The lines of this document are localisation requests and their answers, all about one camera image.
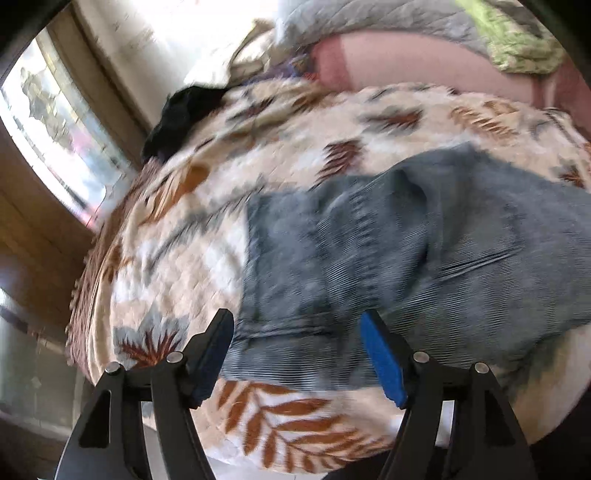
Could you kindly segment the leaf-patterned beige blanket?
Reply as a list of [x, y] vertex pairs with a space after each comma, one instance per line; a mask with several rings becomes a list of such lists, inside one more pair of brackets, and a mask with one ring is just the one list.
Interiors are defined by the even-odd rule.
[[[70, 360], [97, 382], [110, 362], [129, 370], [159, 363], [219, 309], [236, 327], [252, 196], [373, 177], [464, 144], [590, 196], [590, 143], [554, 109], [411, 83], [334, 93], [290, 79], [229, 91], [183, 149], [144, 168], [104, 222], [72, 304]], [[536, 442], [589, 386], [590, 320], [541, 343], [517, 369], [487, 364]], [[300, 391], [220, 371], [191, 417], [211, 458], [321, 474], [389, 449], [403, 412], [378, 379]]]

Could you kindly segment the black garment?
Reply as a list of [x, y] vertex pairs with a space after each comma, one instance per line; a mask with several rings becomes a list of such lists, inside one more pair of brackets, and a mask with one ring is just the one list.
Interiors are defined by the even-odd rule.
[[190, 85], [169, 96], [161, 118], [143, 144], [140, 160], [165, 164], [182, 146], [192, 127], [222, 104], [229, 88]]

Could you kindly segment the blue denim jeans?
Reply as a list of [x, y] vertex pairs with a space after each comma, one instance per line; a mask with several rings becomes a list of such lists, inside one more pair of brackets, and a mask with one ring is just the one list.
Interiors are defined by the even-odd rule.
[[300, 391], [377, 379], [363, 312], [439, 362], [510, 370], [590, 320], [590, 196], [469, 144], [377, 176], [247, 201], [247, 261], [221, 373]]

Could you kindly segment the green patterned folded blanket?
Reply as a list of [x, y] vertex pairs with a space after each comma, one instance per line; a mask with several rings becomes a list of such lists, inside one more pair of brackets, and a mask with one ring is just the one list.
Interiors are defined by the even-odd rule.
[[548, 75], [565, 51], [553, 34], [518, 1], [459, 0], [484, 39], [491, 62], [510, 74]]

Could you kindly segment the grey quilted pillow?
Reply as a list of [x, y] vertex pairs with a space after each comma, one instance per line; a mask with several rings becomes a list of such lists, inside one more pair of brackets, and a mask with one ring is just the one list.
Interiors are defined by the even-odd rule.
[[332, 35], [361, 30], [436, 36], [487, 56], [475, 22], [455, 1], [283, 1], [276, 16], [276, 45], [297, 50]]

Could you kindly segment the cream white pillow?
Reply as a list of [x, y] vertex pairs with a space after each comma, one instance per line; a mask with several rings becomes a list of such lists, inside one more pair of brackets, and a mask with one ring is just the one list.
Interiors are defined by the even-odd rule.
[[276, 42], [276, 24], [256, 19], [252, 29], [232, 53], [226, 67], [228, 87], [236, 87], [270, 71], [286, 59], [286, 50]]

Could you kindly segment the stained glass wooden door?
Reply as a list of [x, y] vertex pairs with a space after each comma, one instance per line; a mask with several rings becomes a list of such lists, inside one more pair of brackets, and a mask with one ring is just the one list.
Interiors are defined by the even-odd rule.
[[19, 467], [56, 464], [84, 400], [72, 292], [144, 137], [80, 2], [2, 3], [1, 453]]

